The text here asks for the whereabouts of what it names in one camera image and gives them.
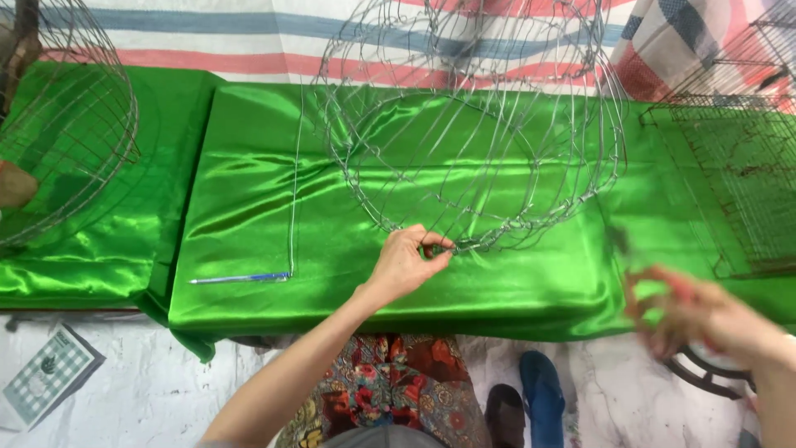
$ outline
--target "pen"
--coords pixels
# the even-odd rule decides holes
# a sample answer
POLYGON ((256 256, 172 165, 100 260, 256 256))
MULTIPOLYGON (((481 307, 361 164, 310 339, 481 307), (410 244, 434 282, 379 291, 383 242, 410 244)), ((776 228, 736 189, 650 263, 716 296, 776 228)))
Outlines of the pen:
POLYGON ((287 272, 280 273, 261 273, 256 275, 239 275, 235 277, 215 277, 215 278, 198 278, 189 281, 191 285, 201 285, 204 283, 223 283, 226 281, 285 281, 290 278, 291 274, 287 272))

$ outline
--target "floral fabric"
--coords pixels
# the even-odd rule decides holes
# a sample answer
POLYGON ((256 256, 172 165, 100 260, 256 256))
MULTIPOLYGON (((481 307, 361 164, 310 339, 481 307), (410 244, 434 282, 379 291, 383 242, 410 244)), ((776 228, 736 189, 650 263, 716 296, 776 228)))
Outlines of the floral fabric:
POLYGON ((449 448, 491 446, 455 340, 354 335, 277 440, 316 448, 363 426, 403 425, 449 448))

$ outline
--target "person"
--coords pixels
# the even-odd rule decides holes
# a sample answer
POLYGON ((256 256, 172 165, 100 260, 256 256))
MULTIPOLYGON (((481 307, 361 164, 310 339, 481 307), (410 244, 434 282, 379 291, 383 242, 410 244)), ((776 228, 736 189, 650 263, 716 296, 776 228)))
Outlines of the person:
MULTIPOLYGON (((487 427, 452 338, 354 334, 376 311, 445 269, 454 247, 419 224, 390 233, 370 278, 247 381, 210 423, 199 446, 266 446, 283 428, 279 448, 508 446, 492 440, 500 431, 492 430, 494 422, 487 427), (445 250, 435 255, 435 246, 445 250)), ((654 266, 627 283, 673 275, 654 266)), ((637 301, 628 293, 628 314, 642 342, 664 358, 688 340, 710 339, 751 369, 763 445, 796 446, 796 344, 717 284, 679 278, 686 278, 693 291, 689 303, 666 295, 637 301), (654 328, 642 319, 652 308, 665 312, 654 328)), ((524 421, 515 419, 514 425, 524 421)))

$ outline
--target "wire grid panel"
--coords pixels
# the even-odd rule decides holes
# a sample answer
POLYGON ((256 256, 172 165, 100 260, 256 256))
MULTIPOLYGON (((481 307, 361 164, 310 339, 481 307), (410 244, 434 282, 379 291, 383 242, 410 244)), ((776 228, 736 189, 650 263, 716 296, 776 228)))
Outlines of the wire grid panel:
POLYGON ((0 159, 39 183, 21 209, 2 210, 0 248, 19 246, 77 212, 139 156, 138 105, 113 45, 81 0, 0 0, 0 56, 16 92, 0 130, 0 159), (20 30, 20 17, 37 18, 20 30), (22 73, 8 52, 33 36, 38 61, 22 73))
POLYGON ((772 6, 654 108, 669 109, 716 194, 744 262, 728 275, 796 271, 796 10, 772 6))
POLYGON ((577 4, 359 4, 313 81, 316 126, 378 226, 521 248, 617 179, 623 92, 601 2, 577 4))

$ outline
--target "green fabric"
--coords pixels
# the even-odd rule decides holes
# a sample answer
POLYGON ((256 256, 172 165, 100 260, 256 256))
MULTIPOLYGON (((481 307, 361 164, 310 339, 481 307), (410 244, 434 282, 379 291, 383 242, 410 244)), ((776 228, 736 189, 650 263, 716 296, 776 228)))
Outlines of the green fabric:
MULTIPOLYGON (((129 67, 127 73, 139 103, 140 160, 122 166, 70 219, 0 257, 0 308, 137 305, 167 323, 185 197, 212 94, 223 81, 189 70, 129 67)), ((14 106, 37 94, 41 82, 25 78, 14 106)))
MULTIPOLYGON (((324 120, 313 89, 277 84, 227 84, 218 89, 186 219, 169 310, 171 328, 208 343, 226 336, 303 332, 333 312, 368 277, 386 235, 353 199, 340 168, 313 135, 313 123, 324 120), (189 284, 194 278, 288 269, 302 96, 295 277, 283 283, 189 284)), ((371 138, 394 136, 396 121, 414 113, 418 103, 413 101, 420 100, 410 97, 383 108, 373 120, 378 126, 369 130, 371 138)), ((537 101, 540 114, 555 107, 551 100, 537 101)), ((427 113, 442 113, 442 106, 443 102, 433 104, 427 113)), ((576 100, 573 107, 582 106, 576 100)), ((705 234, 701 213, 715 219, 718 208, 711 206, 710 190, 700 183, 702 174, 680 131, 665 117, 657 127, 639 123, 647 107, 630 104, 625 119, 627 169, 613 189, 585 202, 578 214, 553 227, 531 249, 457 256, 446 271, 379 311, 362 330, 543 341, 627 331, 630 322, 621 314, 618 275, 623 266, 605 238, 607 222, 626 226, 650 260, 710 277, 718 253, 705 234), (675 148, 680 167, 666 149, 664 136, 675 148), (694 181, 694 195, 706 198, 701 211, 684 178, 694 181)), ((480 116, 474 109, 463 113, 472 114, 464 116, 465 121, 480 116)), ((594 154, 596 129, 589 132, 587 152, 594 154)), ((524 133, 529 140, 539 136, 533 128, 524 133)), ((345 136, 338 133, 336 138, 342 141, 345 136)), ((406 144, 419 139, 399 138, 406 144)), ((454 157, 459 147, 444 142, 437 150, 440 163, 454 157)), ((475 169, 458 173, 453 182, 473 176, 475 169)), ((442 171, 429 175, 440 176, 442 171)), ((493 200, 509 201, 516 195, 511 175, 496 185, 493 200)), ((379 187, 384 176, 377 167, 364 167, 362 183, 379 187)), ((540 185, 537 190, 549 187, 540 185)), ((415 200, 412 191, 399 188, 391 207, 406 210, 415 200)), ((783 299, 794 285, 792 279, 727 285, 780 323, 796 322, 796 305, 783 299)), ((210 344, 200 355, 208 359, 212 352, 210 344)))

